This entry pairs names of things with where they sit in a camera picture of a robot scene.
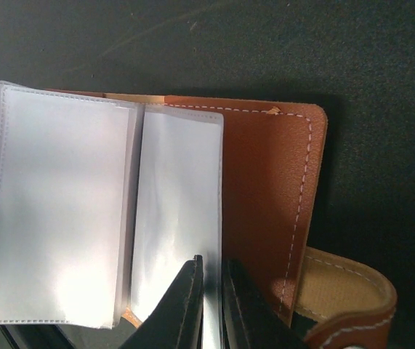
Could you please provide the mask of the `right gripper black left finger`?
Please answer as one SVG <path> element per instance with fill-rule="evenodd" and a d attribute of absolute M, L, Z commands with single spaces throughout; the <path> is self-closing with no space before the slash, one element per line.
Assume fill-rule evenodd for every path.
<path fill-rule="evenodd" d="M 155 310 L 122 348 L 201 348 L 204 302 L 202 256 L 186 261 Z"/>

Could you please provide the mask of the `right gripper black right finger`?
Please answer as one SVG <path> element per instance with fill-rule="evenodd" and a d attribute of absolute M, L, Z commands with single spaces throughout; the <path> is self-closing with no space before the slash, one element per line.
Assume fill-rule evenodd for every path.
<path fill-rule="evenodd" d="M 222 265 L 223 317 L 228 348 L 304 348 L 272 311 L 239 260 Z"/>

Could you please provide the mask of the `brown leather card holder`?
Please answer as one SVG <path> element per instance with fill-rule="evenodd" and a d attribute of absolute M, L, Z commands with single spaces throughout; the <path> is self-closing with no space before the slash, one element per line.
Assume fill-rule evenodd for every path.
<path fill-rule="evenodd" d="M 397 293 L 307 245 L 326 140 L 317 105 L 40 90 L 0 81 L 0 332 L 135 331 L 202 256 L 201 348 L 228 348 L 239 260 L 304 348 L 386 348 Z"/>

